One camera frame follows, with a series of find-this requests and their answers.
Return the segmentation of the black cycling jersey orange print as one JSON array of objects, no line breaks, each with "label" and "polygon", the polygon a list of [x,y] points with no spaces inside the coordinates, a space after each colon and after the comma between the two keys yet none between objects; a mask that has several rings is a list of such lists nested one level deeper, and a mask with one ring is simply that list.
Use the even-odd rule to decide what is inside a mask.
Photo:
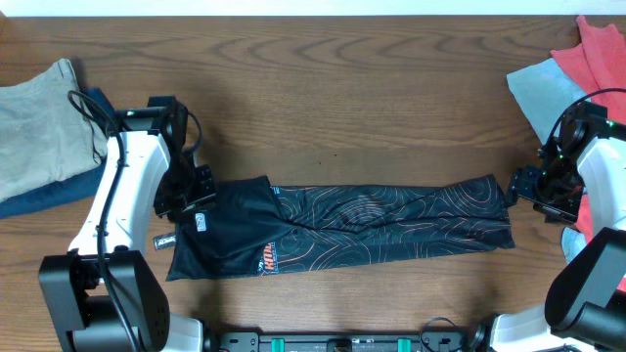
[{"label": "black cycling jersey orange print", "polygon": [[176,224],[169,281],[233,279],[514,247],[491,175],[444,187],[225,182]]}]

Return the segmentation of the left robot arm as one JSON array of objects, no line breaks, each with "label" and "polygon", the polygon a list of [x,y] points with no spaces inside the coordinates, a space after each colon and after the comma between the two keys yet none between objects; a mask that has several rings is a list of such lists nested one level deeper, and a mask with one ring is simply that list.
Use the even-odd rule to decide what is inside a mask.
[{"label": "left robot arm", "polygon": [[38,280],[65,351],[205,351],[202,321],[174,314],[145,258],[151,217],[172,222],[211,203],[208,166],[187,147],[195,116],[175,97],[114,110],[85,93],[67,98],[108,134],[105,170],[67,253],[44,257]]}]

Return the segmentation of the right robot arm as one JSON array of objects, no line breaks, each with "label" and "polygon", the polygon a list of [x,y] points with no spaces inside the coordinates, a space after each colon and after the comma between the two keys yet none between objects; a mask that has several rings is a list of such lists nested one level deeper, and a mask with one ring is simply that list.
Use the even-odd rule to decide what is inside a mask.
[{"label": "right robot arm", "polygon": [[588,97],[558,118],[538,152],[542,163],[512,176],[511,203],[524,198],[552,221],[573,223],[590,203],[591,241],[553,281],[545,302],[496,315],[469,335],[466,351],[622,351],[625,348],[625,127]]}]

